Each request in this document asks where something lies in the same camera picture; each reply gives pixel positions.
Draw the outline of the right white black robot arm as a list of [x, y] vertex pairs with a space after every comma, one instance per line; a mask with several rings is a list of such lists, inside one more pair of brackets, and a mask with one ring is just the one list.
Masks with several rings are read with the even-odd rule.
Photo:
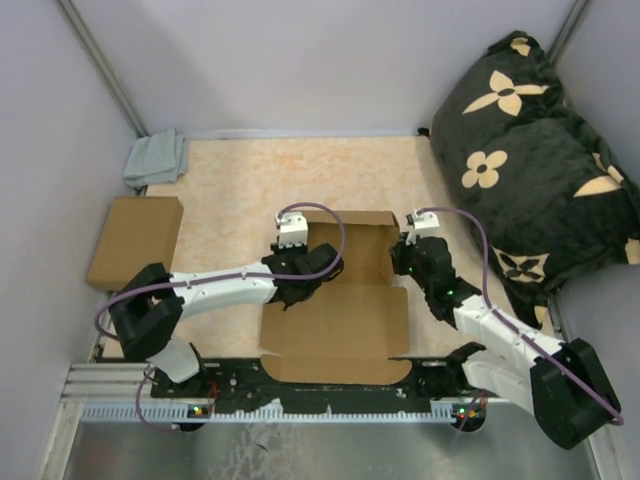
[[621, 405], [594, 348], [546, 335], [488, 305], [458, 276], [447, 242], [404, 233], [390, 250], [393, 270], [416, 282], [432, 315], [475, 339], [445, 375], [448, 389], [485, 390], [531, 414], [545, 435], [569, 450], [609, 423]]

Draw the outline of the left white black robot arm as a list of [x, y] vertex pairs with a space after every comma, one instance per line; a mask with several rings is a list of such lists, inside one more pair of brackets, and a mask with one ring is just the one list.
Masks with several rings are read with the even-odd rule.
[[311, 298], [343, 269], [342, 253], [328, 243], [275, 250], [252, 264], [208, 273], [170, 273], [154, 263], [108, 310], [124, 358], [149, 363], [183, 395], [194, 397], [205, 390], [208, 374], [195, 346], [175, 333], [180, 321], [245, 304], [280, 303], [287, 309]]

